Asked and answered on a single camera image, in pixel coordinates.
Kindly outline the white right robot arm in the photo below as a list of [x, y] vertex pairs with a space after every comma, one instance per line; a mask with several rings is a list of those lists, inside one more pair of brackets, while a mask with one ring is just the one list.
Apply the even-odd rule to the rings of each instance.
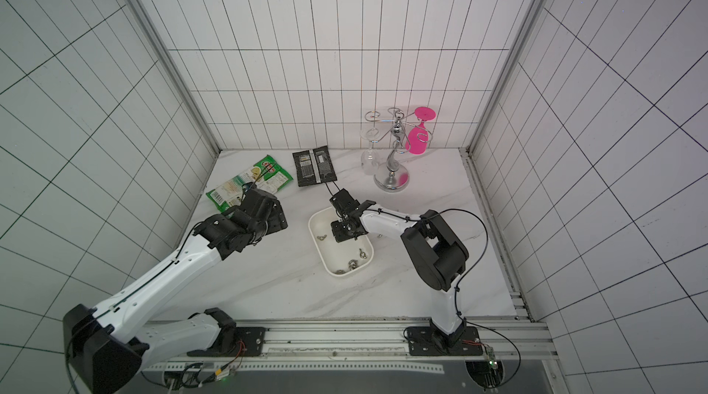
[[359, 202], [345, 189], [330, 203], [337, 214], [331, 224], [337, 242], [370, 234], [401, 240], [416, 273], [433, 291], [431, 328], [448, 342], [459, 340], [465, 327], [455, 308], [454, 283], [466, 270], [469, 252], [444, 217], [433, 210], [406, 215], [370, 200]]

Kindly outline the white plastic storage box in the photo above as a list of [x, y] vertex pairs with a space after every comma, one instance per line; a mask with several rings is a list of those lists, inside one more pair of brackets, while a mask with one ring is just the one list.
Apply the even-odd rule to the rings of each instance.
[[[374, 247], [366, 236], [345, 242], [335, 241], [330, 226], [333, 221], [337, 221], [337, 215], [335, 210], [329, 207], [312, 215], [308, 221], [308, 228], [326, 272], [333, 277], [343, 278], [352, 272], [335, 275], [335, 270], [344, 269], [352, 259], [359, 261], [359, 268], [353, 272], [367, 267], [374, 259]], [[327, 238], [319, 241], [316, 237], [322, 235], [327, 235]], [[367, 259], [360, 258], [360, 250], [367, 253]]]

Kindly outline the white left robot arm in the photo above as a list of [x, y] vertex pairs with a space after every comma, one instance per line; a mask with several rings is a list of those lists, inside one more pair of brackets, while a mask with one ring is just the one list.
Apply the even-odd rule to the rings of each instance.
[[240, 204], [197, 223], [182, 246], [131, 285], [94, 307], [70, 309], [63, 318], [70, 384], [116, 393], [147, 367], [184, 353], [242, 353], [235, 320], [219, 308], [169, 324], [149, 322], [198, 276], [287, 226], [275, 195], [247, 189]]

